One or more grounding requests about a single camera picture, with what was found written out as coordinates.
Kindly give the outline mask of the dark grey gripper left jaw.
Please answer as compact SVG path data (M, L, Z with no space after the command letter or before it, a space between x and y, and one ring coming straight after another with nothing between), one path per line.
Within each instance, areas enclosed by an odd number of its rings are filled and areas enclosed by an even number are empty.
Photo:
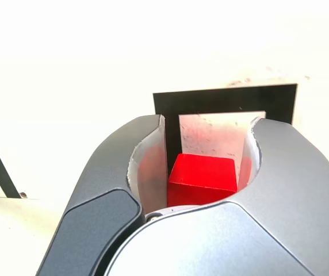
M165 118L138 117L93 152L38 275L103 275L119 246L167 205Z

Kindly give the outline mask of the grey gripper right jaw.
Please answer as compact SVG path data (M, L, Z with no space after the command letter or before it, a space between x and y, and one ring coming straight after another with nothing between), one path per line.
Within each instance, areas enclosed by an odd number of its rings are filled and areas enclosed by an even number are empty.
M287 123L260 119L249 138L244 189L147 223L106 274L329 275L329 161Z

